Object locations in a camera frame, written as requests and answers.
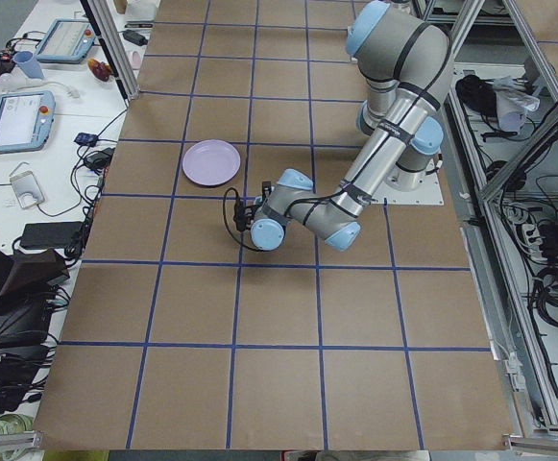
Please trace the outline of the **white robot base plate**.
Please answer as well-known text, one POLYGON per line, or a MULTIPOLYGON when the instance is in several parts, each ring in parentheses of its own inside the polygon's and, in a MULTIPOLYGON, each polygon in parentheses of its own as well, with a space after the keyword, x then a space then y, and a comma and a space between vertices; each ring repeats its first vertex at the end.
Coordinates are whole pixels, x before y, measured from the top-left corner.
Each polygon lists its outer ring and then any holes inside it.
POLYGON ((424 156, 426 165, 417 160, 416 171, 409 163, 397 162, 377 191, 378 198, 388 205, 442 206, 445 201, 438 174, 435 156, 424 156))

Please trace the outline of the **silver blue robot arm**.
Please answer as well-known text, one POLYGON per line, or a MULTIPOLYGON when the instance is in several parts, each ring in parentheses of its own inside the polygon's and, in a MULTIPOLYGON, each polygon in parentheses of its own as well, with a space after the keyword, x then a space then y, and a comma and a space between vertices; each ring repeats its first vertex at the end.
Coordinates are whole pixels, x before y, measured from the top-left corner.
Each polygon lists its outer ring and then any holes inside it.
POLYGON ((372 90, 393 83, 395 97, 382 103, 369 95, 362 118, 372 131, 332 194, 315 195, 312 180, 295 169, 282 173, 251 224, 259 250, 278 248, 292 220, 330 247, 348 249, 360 232, 358 216, 426 118, 445 101, 454 66, 451 46, 446 32, 383 1, 363 8, 348 31, 346 51, 372 90))

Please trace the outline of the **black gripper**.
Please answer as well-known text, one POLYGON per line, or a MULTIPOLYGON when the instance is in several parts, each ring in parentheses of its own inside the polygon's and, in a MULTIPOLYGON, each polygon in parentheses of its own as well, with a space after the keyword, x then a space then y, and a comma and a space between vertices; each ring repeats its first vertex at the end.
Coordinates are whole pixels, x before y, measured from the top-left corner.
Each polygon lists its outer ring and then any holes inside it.
POLYGON ((262 206, 273 192, 273 184, 271 181, 264 181, 261 184, 261 194, 255 197, 254 205, 262 206))

